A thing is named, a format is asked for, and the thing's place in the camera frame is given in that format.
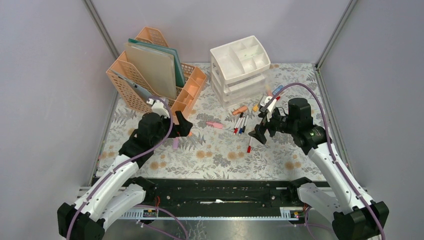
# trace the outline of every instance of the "white wall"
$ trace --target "white wall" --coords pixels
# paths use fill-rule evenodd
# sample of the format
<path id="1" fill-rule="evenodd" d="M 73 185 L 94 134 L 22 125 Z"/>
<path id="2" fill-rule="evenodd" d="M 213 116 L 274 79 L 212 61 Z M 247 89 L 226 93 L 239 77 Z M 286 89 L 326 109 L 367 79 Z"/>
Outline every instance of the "white wall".
<path id="1" fill-rule="evenodd" d="M 359 1 L 322 67 L 359 182 L 387 239 L 423 239 L 424 1 Z"/>
<path id="2" fill-rule="evenodd" d="M 81 0 L 0 1 L 0 239 L 60 239 L 115 92 L 113 57 Z"/>
<path id="3" fill-rule="evenodd" d="M 316 63 L 349 0 L 93 0 L 120 52 L 143 27 L 159 29 L 183 62 L 255 35 L 274 63 Z"/>

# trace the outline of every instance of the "robotic arm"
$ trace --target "robotic arm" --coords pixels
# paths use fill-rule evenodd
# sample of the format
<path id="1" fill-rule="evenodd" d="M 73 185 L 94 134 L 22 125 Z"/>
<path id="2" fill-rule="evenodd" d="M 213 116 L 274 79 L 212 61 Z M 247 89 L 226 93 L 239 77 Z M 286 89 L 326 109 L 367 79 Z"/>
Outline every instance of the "robotic arm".
<path id="1" fill-rule="evenodd" d="M 265 104 L 272 99 L 265 99 Z M 360 196 L 377 216 L 381 226 L 384 227 L 389 209 L 381 201 L 376 203 L 373 198 L 358 184 L 344 164 L 341 168 L 346 177 L 340 171 L 336 162 L 342 163 L 333 143 L 331 148 L 336 156 L 336 161 L 331 157 L 327 135 L 324 128 L 313 124 L 311 106 L 304 98 L 293 98 L 288 101 L 288 114 L 281 115 L 275 108 L 274 99 L 267 108 L 262 106 L 259 117 L 260 124 L 249 135 L 265 144 L 267 139 L 265 132 L 273 137 L 276 132 L 290 134 L 294 143 L 302 149 L 321 170 L 336 197 L 330 197 L 321 191 L 311 180 L 306 177 L 294 180 L 290 183 L 291 197 L 300 203 L 306 203 L 316 209 L 328 221 L 332 223 L 333 230 L 340 240 L 365 240 L 380 234 L 376 222 L 367 209 L 367 206 L 359 199 Z M 348 181 L 353 183 L 356 189 L 352 189 Z"/>
<path id="2" fill-rule="evenodd" d="M 106 173 L 90 190 L 74 204 L 63 203 L 57 210 L 59 234 L 67 237 L 69 226 L 76 216 L 71 231 L 71 240 L 101 240 L 108 227 L 122 214 L 144 200 L 153 200 L 154 184 L 137 177 L 120 195 L 112 197 L 118 189 L 134 175 L 153 155 L 153 151 L 132 161 L 129 159 L 148 151 L 158 144 L 170 128 L 170 114 L 160 101 L 149 99 L 152 111 L 143 115 L 129 139 L 122 145 Z M 173 124 L 168 138 L 186 137 L 193 126 L 181 111 L 176 111 L 178 125 Z"/>

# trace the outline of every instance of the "table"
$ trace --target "table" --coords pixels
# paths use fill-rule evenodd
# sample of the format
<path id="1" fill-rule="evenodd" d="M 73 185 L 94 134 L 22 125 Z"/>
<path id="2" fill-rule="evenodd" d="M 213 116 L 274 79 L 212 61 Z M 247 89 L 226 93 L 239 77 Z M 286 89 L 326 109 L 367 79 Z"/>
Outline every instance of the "table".
<path id="1" fill-rule="evenodd" d="M 190 63 L 210 74 L 210 63 Z M 313 66 L 310 63 L 273 63 L 265 72 L 275 88 L 293 82 L 308 85 L 321 99 Z M 222 108 L 209 81 L 195 103 L 188 120 L 193 123 L 191 132 L 199 142 L 194 144 L 181 137 L 177 150 L 172 148 L 173 139 L 154 151 L 154 155 L 143 165 L 134 177 L 145 178 L 182 178 L 182 179 L 232 179 L 232 180 L 295 180 L 308 177 L 313 181 L 324 181 L 317 166 L 297 147 L 291 136 L 277 133 L 273 138 L 267 136 L 267 143 L 260 144 L 255 139 L 251 153 L 247 153 L 248 132 L 260 122 L 257 112 L 252 112 L 260 96 L 251 99 L 246 105 L 249 110 L 246 131 L 241 136 L 233 135 L 233 126 L 238 116 L 231 109 Z M 277 106 L 287 111 L 291 98 L 305 98 L 312 108 L 314 123 L 324 126 L 322 115 L 311 94 L 300 86 L 284 91 Z M 99 155 L 96 177 L 102 176 L 114 161 L 118 150 L 137 128 L 142 113 L 129 109 L 120 97 L 117 100 L 113 119 Z M 207 121 L 224 124 L 223 129 L 206 125 Z"/>

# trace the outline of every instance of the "floral pattern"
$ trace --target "floral pattern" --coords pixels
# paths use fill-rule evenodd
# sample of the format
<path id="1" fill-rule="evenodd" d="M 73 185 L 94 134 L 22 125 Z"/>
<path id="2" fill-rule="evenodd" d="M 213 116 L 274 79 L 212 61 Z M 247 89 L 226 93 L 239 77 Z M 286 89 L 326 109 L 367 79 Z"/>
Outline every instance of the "floral pattern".
<path id="1" fill-rule="evenodd" d="M 193 63 L 208 76 L 210 63 Z M 308 85 L 321 99 L 313 67 L 309 63 L 272 64 L 267 71 L 273 87 L 293 82 Z M 252 151 L 247 153 L 248 132 L 253 130 L 260 118 L 251 109 L 261 97 L 251 99 L 246 105 L 248 117 L 246 132 L 233 135 L 238 116 L 231 114 L 233 108 L 224 109 L 217 100 L 210 84 L 195 103 L 188 120 L 193 123 L 192 139 L 179 138 L 178 149 L 172 148 L 173 139 L 154 151 L 154 155 L 135 174 L 147 178 L 184 179 L 234 179 L 234 180 L 294 180 L 308 177 L 314 181 L 325 180 L 316 165 L 304 155 L 292 138 L 277 133 L 267 137 L 265 145 L 252 141 Z M 323 126 L 323 118 L 311 94 L 295 86 L 284 91 L 278 105 L 287 109 L 291 98 L 305 98 L 312 107 L 314 123 Z M 138 126 L 142 113 L 129 109 L 119 98 L 103 150 L 99 156 L 96 176 L 102 176 L 114 161 L 118 150 Z M 213 128 L 207 121 L 222 123 L 223 129 Z"/>

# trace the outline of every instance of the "beige folder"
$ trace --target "beige folder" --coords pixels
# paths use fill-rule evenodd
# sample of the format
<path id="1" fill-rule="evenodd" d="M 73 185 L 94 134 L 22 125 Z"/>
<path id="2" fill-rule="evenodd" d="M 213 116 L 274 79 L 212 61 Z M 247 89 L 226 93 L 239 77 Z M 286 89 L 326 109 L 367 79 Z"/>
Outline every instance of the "beige folder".
<path id="1" fill-rule="evenodd" d="M 164 54 L 139 49 L 128 42 L 124 46 L 128 62 L 137 68 L 153 91 L 175 100 L 177 90 L 174 59 Z"/>

